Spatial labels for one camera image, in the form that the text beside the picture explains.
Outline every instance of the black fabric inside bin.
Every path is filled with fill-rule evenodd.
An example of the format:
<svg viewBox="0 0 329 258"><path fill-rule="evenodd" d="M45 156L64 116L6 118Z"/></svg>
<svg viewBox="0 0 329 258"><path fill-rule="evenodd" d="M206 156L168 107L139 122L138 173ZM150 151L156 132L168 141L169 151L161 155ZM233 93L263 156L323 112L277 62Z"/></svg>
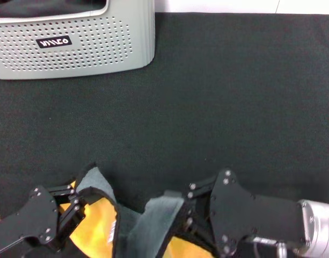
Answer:
<svg viewBox="0 0 329 258"><path fill-rule="evenodd" d="M67 15L102 9L106 0L0 0L0 18Z"/></svg>
<svg viewBox="0 0 329 258"><path fill-rule="evenodd" d="M91 161L136 211L223 167L257 194L329 203L329 16L163 14L156 41L142 69L0 80L2 217Z"/></svg>

